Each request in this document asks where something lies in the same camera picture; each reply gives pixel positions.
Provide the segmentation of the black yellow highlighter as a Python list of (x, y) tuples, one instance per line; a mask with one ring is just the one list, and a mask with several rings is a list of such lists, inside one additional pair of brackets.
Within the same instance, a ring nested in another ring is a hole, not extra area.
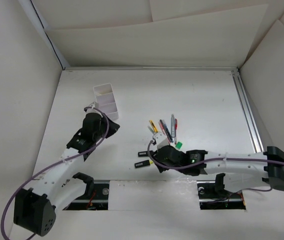
[(134, 168), (135, 169), (145, 168), (145, 167), (149, 167), (152, 164), (153, 162), (151, 160), (144, 160), (144, 161), (136, 162), (134, 164)]

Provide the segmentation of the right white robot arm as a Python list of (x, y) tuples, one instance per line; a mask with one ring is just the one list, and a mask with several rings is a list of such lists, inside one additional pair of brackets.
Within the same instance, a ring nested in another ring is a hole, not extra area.
[(213, 191), (219, 197), (230, 192), (270, 186), (284, 192), (284, 151), (268, 146), (252, 154), (215, 153), (206, 150), (182, 152), (170, 145), (147, 155), (159, 172), (175, 170), (184, 175), (215, 175)]

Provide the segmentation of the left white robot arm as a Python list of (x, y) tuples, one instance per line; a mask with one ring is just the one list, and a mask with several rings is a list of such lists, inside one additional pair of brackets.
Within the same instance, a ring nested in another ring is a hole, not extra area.
[(14, 224), (38, 236), (52, 229), (57, 213), (78, 197), (89, 198), (93, 177), (81, 173), (98, 144), (114, 135), (120, 125), (95, 111), (85, 115), (82, 127), (73, 135), (58, 163), (40, 171), (29, 189), (20, 189), (14, 200)]

